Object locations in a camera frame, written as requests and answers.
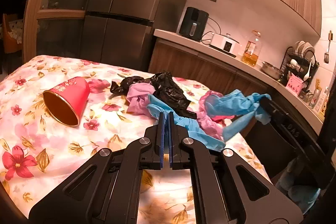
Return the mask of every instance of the refrigerator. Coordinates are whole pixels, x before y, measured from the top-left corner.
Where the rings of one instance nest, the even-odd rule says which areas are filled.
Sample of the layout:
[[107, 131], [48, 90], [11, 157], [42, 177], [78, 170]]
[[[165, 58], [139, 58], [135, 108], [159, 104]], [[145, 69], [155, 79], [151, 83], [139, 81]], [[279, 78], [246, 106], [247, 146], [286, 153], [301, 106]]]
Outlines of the refrigerator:
[[88, 0], [80, 58], [147, 71], [153, 32], [176, 32], [186, 0]]

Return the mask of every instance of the stainless steel bowl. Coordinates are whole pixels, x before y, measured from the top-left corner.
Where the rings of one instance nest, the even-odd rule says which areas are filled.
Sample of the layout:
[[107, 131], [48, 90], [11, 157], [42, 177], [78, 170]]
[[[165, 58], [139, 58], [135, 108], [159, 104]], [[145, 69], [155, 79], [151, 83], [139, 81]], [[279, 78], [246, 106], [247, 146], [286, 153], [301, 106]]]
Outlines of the stainless steel bowl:
[[261, 70], [275, 80], [279, 80], [282, 76], [282, 72], [277, 67], [274, 67], [272, 64], [267, 62], [262, 63]]

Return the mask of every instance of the pink utensil holder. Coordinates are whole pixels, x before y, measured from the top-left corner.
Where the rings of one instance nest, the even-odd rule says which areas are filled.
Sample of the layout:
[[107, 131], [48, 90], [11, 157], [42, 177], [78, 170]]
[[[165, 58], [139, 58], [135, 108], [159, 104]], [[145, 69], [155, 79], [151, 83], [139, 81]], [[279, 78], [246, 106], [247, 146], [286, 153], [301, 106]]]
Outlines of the pink utensil holder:
[[295, 75], [292, 75], [290, 79], [288, 80], [286, 89], [288, 89], [290, 92], [298, 96], [302, 89], [302, 84], [303, 84], [302, 79], [300, 79], [299, 77], [296, 77]]

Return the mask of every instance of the wooden door frame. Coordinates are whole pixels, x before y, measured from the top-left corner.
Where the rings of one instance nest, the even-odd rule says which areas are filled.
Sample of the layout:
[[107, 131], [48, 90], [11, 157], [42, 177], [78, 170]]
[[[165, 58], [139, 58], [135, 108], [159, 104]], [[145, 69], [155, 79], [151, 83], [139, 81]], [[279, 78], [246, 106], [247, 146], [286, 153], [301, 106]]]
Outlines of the wooden door frame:
[[27, 0], [22, 35], [22, 59], [28, 62], [36, 56], [36, 37], [38, 19], [82, 19], [83, 10], [45, 9], [40, 10], [42, 0]]

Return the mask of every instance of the hanging spatula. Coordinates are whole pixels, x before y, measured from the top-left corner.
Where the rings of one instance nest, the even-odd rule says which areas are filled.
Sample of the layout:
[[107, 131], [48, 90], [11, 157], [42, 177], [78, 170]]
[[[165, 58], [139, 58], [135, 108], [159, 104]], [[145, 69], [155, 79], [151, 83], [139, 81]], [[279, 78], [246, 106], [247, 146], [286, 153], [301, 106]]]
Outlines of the hanging spatula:
[[324, 53], [324, 63], [327, 63], [329, 64], [329, 48], [330, 48], [330, 42], [331, 40], [333, 40], [333, 32], [330, 31], [329, 32], [329, 36], [328, 36], [328, 40], [329, 40], [329, 44], [328, 44], [328, 48], [327, 48], [327, 51]]

